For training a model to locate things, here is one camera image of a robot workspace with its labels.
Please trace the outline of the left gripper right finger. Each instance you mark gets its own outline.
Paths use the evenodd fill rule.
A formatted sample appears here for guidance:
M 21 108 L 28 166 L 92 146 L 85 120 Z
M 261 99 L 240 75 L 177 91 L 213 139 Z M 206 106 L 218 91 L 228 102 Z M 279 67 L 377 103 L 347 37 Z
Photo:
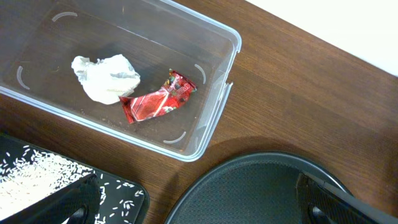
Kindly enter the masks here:
M 373 208 L 352 195 L 307 172 L 296 182 L 302 223 L 397 224 L 397 218 Z

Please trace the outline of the red snack wrapper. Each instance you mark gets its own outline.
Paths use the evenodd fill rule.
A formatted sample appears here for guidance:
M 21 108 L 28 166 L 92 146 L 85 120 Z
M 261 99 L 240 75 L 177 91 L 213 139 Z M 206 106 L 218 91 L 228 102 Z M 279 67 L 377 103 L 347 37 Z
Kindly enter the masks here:
M 169 70 L 169 77 L 158 91 L 139 97 L 123 97 L 119 100 L 128 122 L 140 122 L 163 116 L 183 106 L 197 90 L 196 84 L 178 73 Z

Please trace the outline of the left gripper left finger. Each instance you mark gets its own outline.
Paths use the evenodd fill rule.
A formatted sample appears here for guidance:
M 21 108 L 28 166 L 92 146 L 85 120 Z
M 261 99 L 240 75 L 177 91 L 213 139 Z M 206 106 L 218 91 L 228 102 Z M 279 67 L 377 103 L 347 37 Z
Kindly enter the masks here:
M 100 209 L 100 197 L 97 176 L 89 174 L 1 223 L 94 223 Z

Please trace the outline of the white tissue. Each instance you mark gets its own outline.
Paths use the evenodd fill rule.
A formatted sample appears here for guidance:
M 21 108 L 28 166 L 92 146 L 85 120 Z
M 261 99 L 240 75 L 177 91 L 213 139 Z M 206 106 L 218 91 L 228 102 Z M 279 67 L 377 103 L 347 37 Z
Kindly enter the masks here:
M 87 57 L 76 56 L 71 68 L 89 98 L 104 105 L 112 105 L 119 102 L 121 96 L 134 93 L 141 82 L 140 75 L 121 54 L 95 63 Z

